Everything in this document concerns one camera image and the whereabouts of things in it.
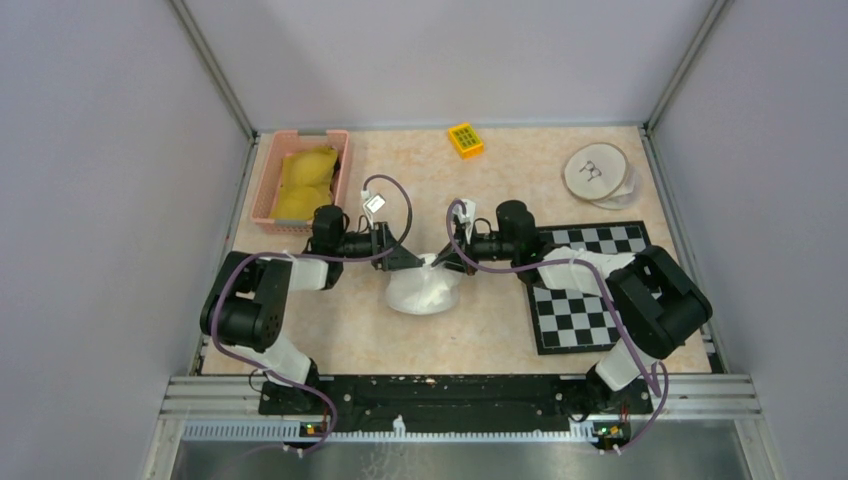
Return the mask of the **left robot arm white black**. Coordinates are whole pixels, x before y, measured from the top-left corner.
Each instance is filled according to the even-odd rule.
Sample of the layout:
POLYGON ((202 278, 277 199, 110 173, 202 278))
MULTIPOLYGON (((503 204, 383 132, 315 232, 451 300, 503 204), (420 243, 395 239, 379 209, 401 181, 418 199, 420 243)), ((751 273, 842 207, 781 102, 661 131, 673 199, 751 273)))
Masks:
POLYGON ((385 222, 350 232, 341 208, 315 212, 312 237, 300 255, 230 252, 201 310, 201 332, 284 386, 283 401, 297 413, 319 404, 317 367, 282 333, 288 295, 335 286, 345 262, 369 261, 384 272, 414 269, 424 259, 403 247, 385 222))

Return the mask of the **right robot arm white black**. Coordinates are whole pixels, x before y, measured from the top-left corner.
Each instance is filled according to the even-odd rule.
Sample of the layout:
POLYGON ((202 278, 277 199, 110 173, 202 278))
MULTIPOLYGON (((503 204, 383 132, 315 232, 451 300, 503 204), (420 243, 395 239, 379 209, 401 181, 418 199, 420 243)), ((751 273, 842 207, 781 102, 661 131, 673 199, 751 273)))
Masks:
POLYGON ((586 376, 587 400, 600 412, 622 404, 637 378, 657 391, 661 362, 713 316, 706 295, 660 246, 617 254, 556 247, 540 236, 534 216, 518 200, 500 204, 497 230, 480 235, 469 207, 455 199, 445 215, 448 254, 467 274, 494 274, 492 262, 506 260, 502 275, 528 287, 596 296, 607 307, 619 338, 586 376))

